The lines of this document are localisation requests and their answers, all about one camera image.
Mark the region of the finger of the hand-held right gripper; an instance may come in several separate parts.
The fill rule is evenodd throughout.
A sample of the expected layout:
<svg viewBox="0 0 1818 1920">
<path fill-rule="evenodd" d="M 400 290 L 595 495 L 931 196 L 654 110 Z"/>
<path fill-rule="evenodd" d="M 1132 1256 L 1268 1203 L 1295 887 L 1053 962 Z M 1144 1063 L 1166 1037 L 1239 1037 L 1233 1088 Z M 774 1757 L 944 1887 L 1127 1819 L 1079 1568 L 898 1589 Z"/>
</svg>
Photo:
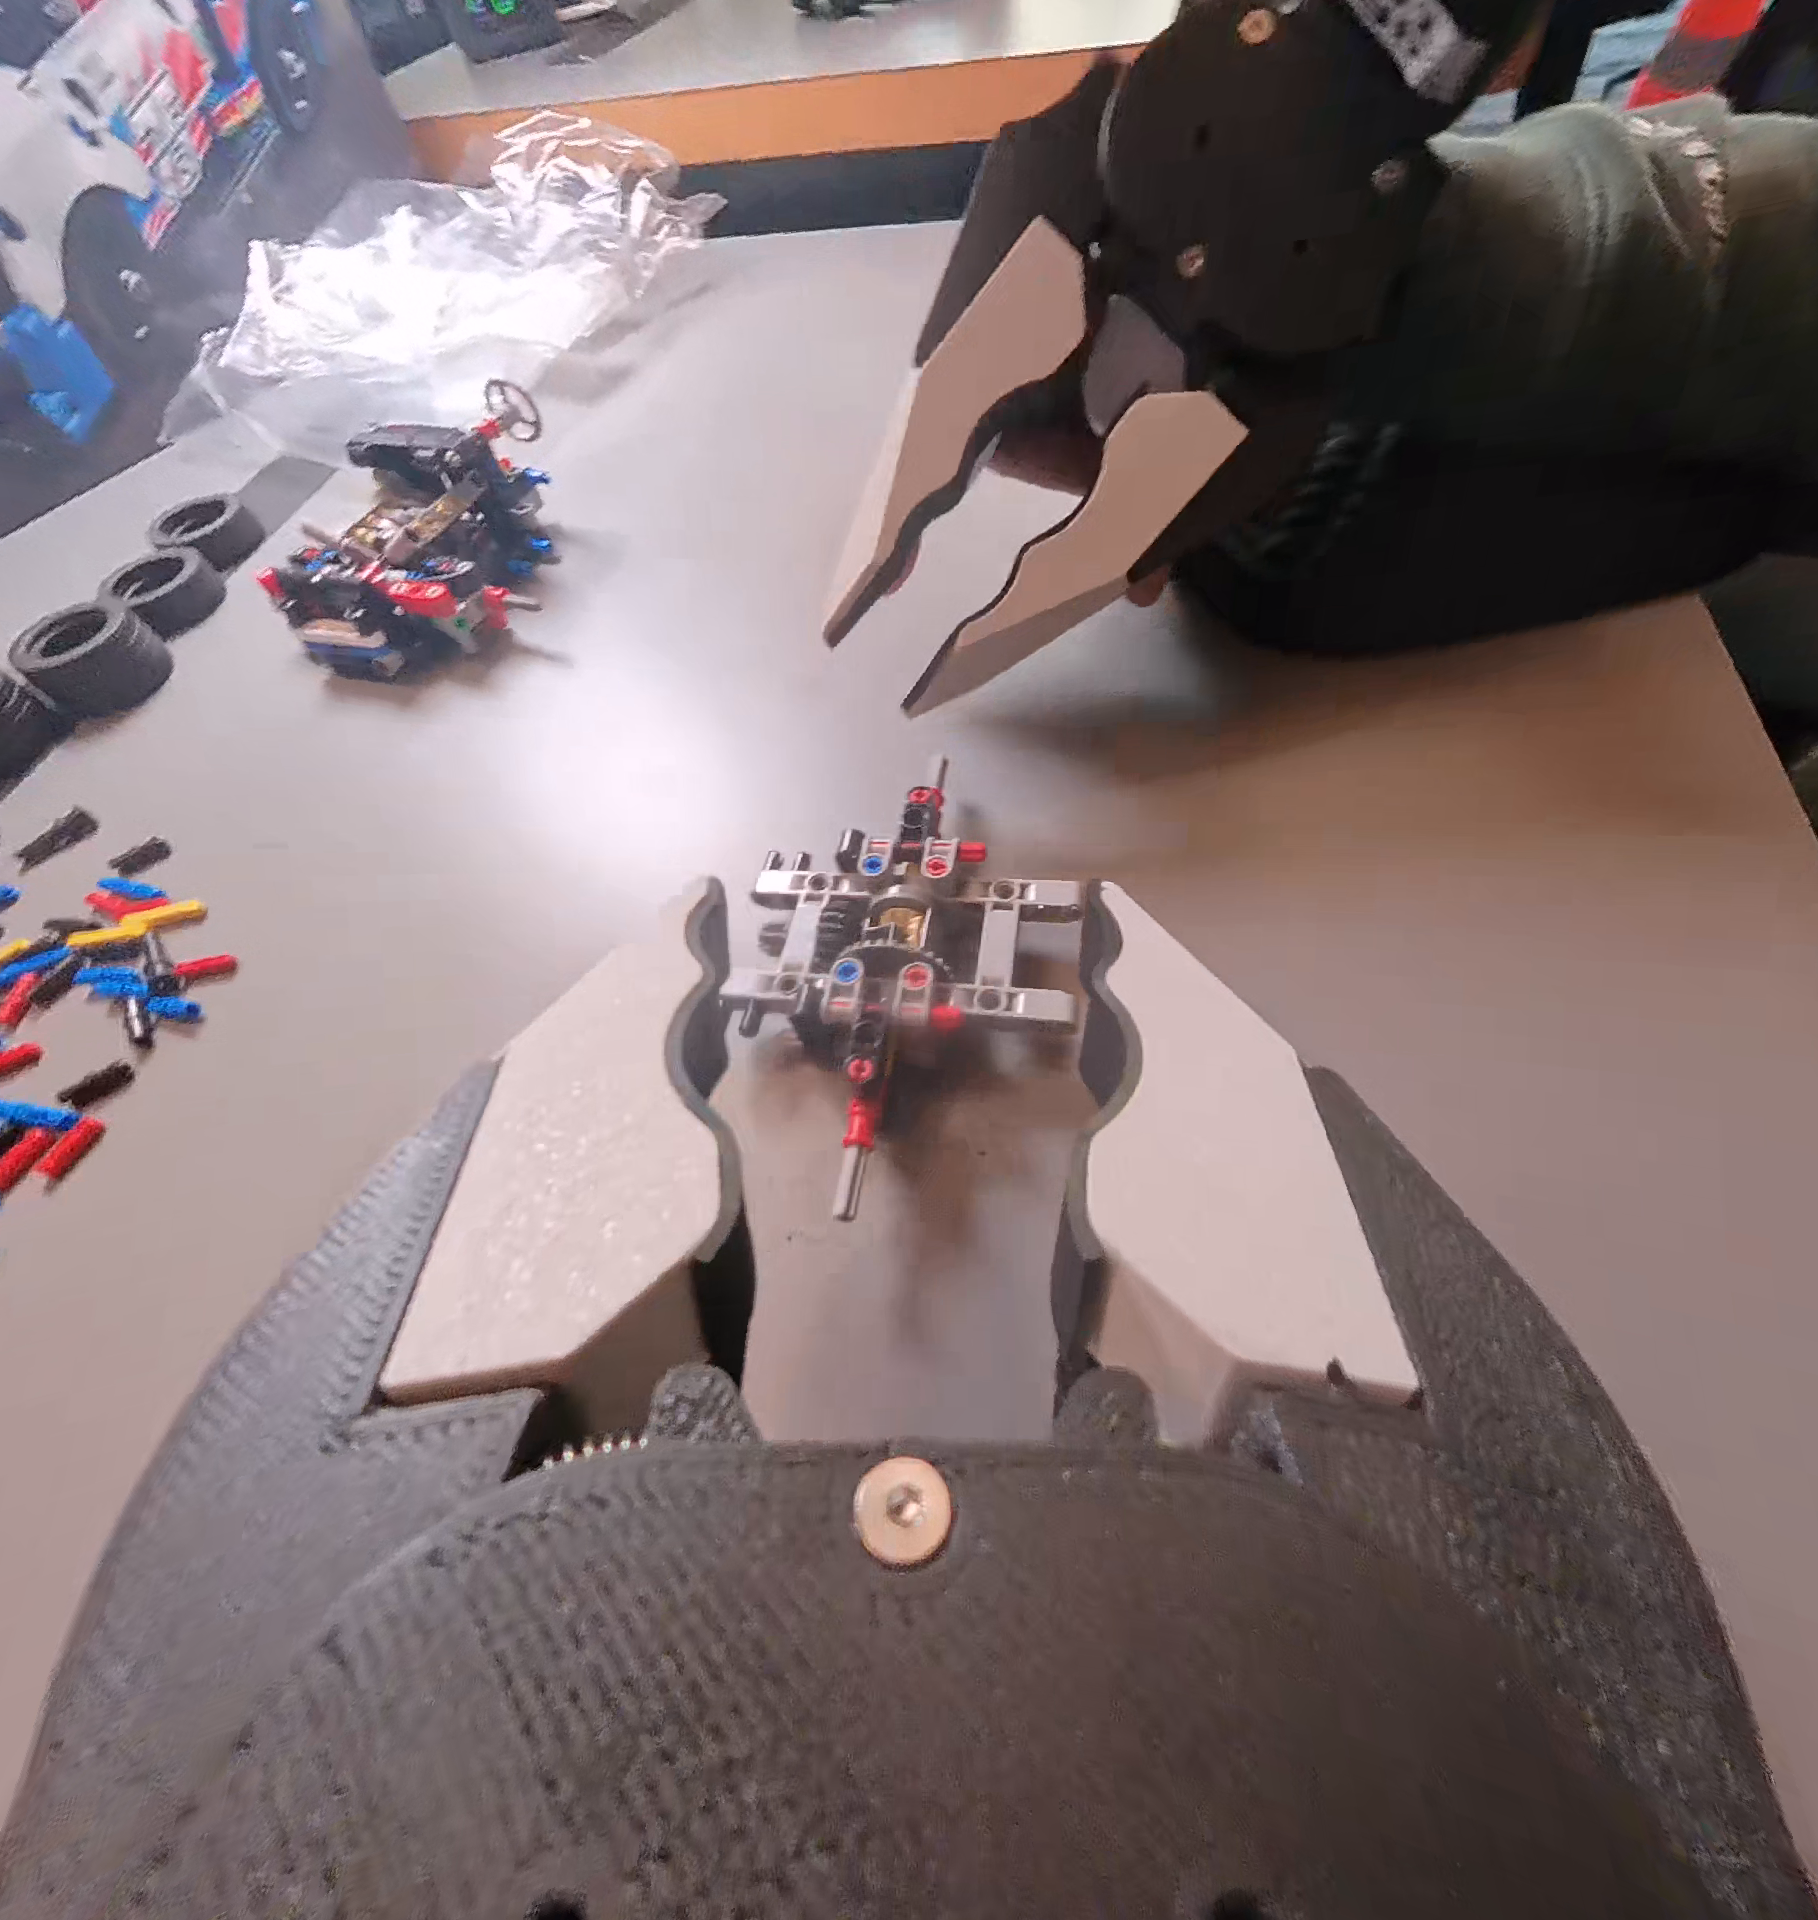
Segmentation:
<svg viewBox="0 0 1818 1920">
<path fill-rule="evenodd" d="M 1035 216 L 906 377 L 831 574 L 824 641 L 837 647 L 883 596 L 926 526 L 953 509 L 1011 406 L 1086 336 L 1086 257 Z"/>
<path fill-rule="evenodd" d="M 921 715 L 969 695 L 1121 601 L 1138 562 L 1248 429 L 1211 394 L 1146 394 L 1115 420 L 1083 503 L 1018 551 L 992 604 L 971 613 L 902 698 Z"/>
</svg>

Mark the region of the person's right forearm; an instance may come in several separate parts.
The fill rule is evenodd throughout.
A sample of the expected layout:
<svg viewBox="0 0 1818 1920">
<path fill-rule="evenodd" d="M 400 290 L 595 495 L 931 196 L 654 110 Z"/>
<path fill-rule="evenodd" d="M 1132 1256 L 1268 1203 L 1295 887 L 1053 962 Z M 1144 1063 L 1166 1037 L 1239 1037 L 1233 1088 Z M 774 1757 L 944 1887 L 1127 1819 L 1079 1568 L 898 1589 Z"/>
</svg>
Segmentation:
<svg viewBox="0 0 1818 1920">
<path fill-rule="evenodd" d="M 1818 554 L 1818 114 L 1574 105 L 1427 154 L 1353 391 L 1437 446 L 1729 477 Z"/>
</svg>

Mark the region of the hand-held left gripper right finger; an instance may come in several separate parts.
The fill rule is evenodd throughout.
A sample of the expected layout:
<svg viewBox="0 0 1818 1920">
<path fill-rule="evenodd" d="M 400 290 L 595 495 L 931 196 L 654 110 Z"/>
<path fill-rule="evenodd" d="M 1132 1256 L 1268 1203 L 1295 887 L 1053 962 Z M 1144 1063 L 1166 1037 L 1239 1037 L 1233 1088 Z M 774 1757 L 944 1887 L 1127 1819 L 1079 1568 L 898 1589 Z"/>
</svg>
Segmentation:
<svg viewBox="0 0 1818 1920">
<path fill-rule="evenodd" d="M 1115 881 L 1086 894 L 1083 988 L 1057 1400 L 1131 1373 L 1168 1444 L 1211 1440 L 1257 1387 L 1409 1404 L 1416 1362 L 1297 1048 Z"/>
</svg>

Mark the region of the pile of coloured lego pins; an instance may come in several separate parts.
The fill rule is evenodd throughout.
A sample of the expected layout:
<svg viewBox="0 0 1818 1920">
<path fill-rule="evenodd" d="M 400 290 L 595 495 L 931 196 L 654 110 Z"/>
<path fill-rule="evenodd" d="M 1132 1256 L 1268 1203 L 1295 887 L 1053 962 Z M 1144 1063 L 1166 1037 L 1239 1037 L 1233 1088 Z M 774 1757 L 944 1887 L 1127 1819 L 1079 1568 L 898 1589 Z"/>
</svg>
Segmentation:
<svg viewBox="0 0 1818 1920">
<path fill-rule="evenodd" d="M 209 908 L 168 875 L 160 836 L 108 853 L 66 912 L 37 908 L 30 881 L 96 852 L 96 830 L 73 805 L 15 852 L 0 834 L 0 1220 L 87 1163 L 155 1044 L 192 1033 L 200 994 L 239 970 L 205 941 Z"/>
</svg>

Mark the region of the lego car chassis assembly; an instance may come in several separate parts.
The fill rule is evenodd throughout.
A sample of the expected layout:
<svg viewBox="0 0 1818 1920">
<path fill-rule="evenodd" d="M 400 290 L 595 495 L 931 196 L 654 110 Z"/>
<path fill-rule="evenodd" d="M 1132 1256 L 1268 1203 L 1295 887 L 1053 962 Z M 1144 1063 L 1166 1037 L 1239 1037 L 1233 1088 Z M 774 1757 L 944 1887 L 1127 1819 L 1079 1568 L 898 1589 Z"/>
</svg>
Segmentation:
<svg viewBox="0 0 1818 1920">
<path fill-rule="evenodd" d="M 536 399 L 489 378 L 473 424 L 375 424 L 346 444 L 372 479 L 362 515 L 305 539 L 255 584 L 301 652 L 343 681 L 392 684 L 508 631 L 538 612 L 530 584 L 558 562 L 542 515 L 550 477 L 506 446 L 542 436 Z"/>
</svg>

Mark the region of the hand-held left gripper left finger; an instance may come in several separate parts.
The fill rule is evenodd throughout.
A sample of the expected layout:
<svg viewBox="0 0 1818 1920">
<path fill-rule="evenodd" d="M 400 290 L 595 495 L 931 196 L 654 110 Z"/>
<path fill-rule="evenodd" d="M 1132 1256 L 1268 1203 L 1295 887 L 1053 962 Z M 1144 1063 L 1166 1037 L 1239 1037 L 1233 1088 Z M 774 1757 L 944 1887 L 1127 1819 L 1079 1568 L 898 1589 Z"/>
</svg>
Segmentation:
<svg viewBox="0 0 1818 1920">
<path fill-rule="evenodd" d="M 746 1196 L 729 1122 L 726 894 L 694 879 L 498 1055 L 378 1373 L 394 1404 L 511 1387 L 644 1404 L 740 1382 Z"/>
</svg>

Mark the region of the grey lego gearbox assembly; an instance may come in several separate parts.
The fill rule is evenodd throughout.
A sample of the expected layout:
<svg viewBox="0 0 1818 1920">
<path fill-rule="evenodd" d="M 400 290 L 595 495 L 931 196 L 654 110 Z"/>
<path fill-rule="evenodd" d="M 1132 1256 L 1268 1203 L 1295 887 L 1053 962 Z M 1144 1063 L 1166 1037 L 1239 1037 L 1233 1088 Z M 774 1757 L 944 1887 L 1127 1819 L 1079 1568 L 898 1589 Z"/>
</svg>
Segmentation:
<svg viewBox="0 0 1818 1920">
<path fill-rule="evenodd" d="M 760 956 L 719 989 L 743 1038 L 786 1020 L 836 1072 L 846 1108 L 830 1215 L 844 1224 L 901 1067 L 992 1033 L 1062 1038 L 1083 1010 L 1075 989 L 1026 981 L 1023 965 L 1035 928 L 1080 928 L 1084 887 L 988 871 L 988 846 L 944 821 L 946 774 L 934 755 L 892 826 L 844 830 L 826 863 L 769 852 L 750 894 L 767 910 Z"/>
</svg>

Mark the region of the lego set box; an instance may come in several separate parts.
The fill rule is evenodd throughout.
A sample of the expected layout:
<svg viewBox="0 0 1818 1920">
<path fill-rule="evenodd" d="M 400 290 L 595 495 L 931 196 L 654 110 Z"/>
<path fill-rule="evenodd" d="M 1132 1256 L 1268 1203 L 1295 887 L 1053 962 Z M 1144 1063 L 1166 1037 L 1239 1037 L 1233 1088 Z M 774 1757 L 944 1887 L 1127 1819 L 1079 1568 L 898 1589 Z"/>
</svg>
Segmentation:
<svg viewBox="0 0 1818 1920">
<path fill-rule="evenodd" d="M 342 2 L 0 2 L 0 537 L 145 460 L 249 246 L 409 134 Z"/>
</svg>

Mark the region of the orange striped traffic cone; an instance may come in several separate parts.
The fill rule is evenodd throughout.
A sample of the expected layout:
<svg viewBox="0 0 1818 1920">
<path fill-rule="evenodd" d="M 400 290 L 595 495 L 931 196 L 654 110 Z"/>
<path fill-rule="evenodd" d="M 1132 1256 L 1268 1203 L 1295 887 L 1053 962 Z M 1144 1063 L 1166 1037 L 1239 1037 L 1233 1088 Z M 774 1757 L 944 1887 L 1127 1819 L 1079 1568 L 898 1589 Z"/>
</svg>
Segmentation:
<svg viewBox="0 0 1818 1920">
<path fill-rule="evenodd" d="M 1656 55 L 1627 90 L 1626 109 L 1656 109 L 1716 91 L 1769 2 L 1681 2 Z"/>
</svg>

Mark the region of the clear plastic bag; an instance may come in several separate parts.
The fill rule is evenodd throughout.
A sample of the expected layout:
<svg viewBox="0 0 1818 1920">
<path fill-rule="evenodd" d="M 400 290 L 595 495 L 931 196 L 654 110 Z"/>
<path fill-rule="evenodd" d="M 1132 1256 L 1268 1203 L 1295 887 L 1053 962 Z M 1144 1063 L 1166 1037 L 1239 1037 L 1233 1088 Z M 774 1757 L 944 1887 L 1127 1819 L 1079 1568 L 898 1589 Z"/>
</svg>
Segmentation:
<svg viewBox="0 0 1818 1920">
<path fill-rule="evenodd" d="M 383 420 L 471 420 L 489 381 L 536 389 L 626 327 L 724 206 L 659 144 L 538 109 L 475 183 L 368 180 L 312 236 L 252 243 L 237 318 L 200 336 L 158 441 L 223 426 L 333 460 Z"/>
</svg>

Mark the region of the orange edged background table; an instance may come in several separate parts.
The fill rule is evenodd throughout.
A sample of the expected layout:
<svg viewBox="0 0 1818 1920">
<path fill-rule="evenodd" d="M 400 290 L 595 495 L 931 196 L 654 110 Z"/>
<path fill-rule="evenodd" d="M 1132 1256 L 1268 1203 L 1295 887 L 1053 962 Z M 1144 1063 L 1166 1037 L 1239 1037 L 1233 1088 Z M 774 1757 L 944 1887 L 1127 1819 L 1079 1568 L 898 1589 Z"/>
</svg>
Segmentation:
<svg viewBox="0 0 1818 1920">
<path fill-rule="evenodd" d="M 473 63 L 447 46 L 387 94 L 416 174 L 481 181 L 504 136 L 552 113 L 672 154 L 680 183 L 724 199 L 719 236 L 962 216 L 983 150 L 1053 105 L 1100 55 L 1132 59 L 1164 2 L 862 3 L 820 18 L 776 2 L 700 2 L 632 36 Z"/>
</svg>

